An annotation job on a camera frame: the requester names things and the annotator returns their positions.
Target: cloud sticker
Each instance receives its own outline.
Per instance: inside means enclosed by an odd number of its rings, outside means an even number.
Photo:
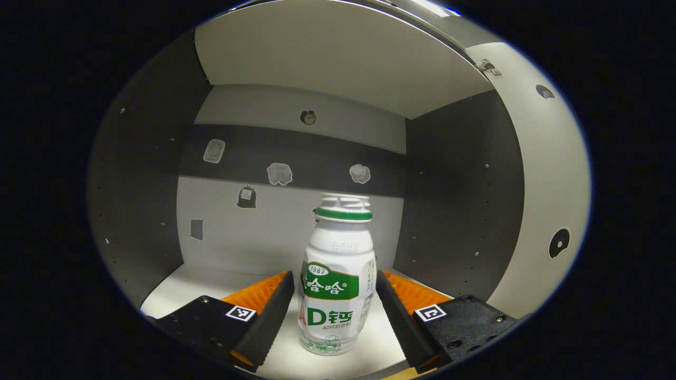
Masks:
[[[371,171],[368,169],[368,166],[361,164],[352,165],[349,169],[349,175],[354,182],[362,184],[367,183],[371,179]]]
[[[273,163],[268,166],[268,180],[271,185],[280,184],[286,186],[293,180],[291,168],[286,164]]]

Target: black circular sticker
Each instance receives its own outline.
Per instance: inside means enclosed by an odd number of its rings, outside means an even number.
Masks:
[[[571,233],[568,229],[560,229],[550,242],[550,257],[555,258],[562,250],[565,250],[571,242]]]
[[[552,90],[548,89],[547,87],[544,87],[543,85],[535,86],[535,90],[537,91],[537,93],[540,94],[540,96],[542,96],[545,99],[549,98],[556,99]]]

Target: dark gray panel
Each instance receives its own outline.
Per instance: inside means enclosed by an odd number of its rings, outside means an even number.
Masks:
[[[203,160],[212,139],[225,142],[217,164]],[[185,143],[179,172],[269,185],[267,167],[273,162],[291,167],[289,187],[392,197],[403,197],[406,191],[405,155],[332,137],[254,126],[196,125]],[[368,182],[352,180],[349,168],[354,164],[369,167]]]
[[[186,130],[211,89],[193,36],[174,41],[125,85],[101,123],[89,164],[92,232],[111,275],[137,308],[183,263],[178,161]]]
[[[523,162],[507,109],[495,91],[449,104],[408,121],[406,144],[394,268],[449,295],[487,300],[523,215]]]
[[[194,237],[197,240],[202,240],[204,220],[191,220],[190,221],[190,236]]]

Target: orange foam pad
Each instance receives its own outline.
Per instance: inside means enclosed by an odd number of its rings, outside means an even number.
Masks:
[[[264,279],[263,281],[255,283],[250,287],[246,287],[237,293],[230,294],[221,301],[255,310],[258,315],[261,315],[263,308],[265,308],[265,305],[267,305],[268,301],[270,301],[272,294],[277,289],[287,273],[288,270],[278,275]]]
[[[451,300],[450,297],[446,297],[428,287],[416,284],[411,280],[397,276],[386,270],[383,270],[383,274],[387,277],[387,282],[392,286],[392,289],[394,289],[394,292],[410,316],[413,316],[413,312],[420,308]]]

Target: bottle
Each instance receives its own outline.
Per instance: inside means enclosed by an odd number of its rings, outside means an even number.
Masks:
[[[350,351],[364,328],[376,282],[368,197],[324,193],[300,274],[300,342],[315,354]]]

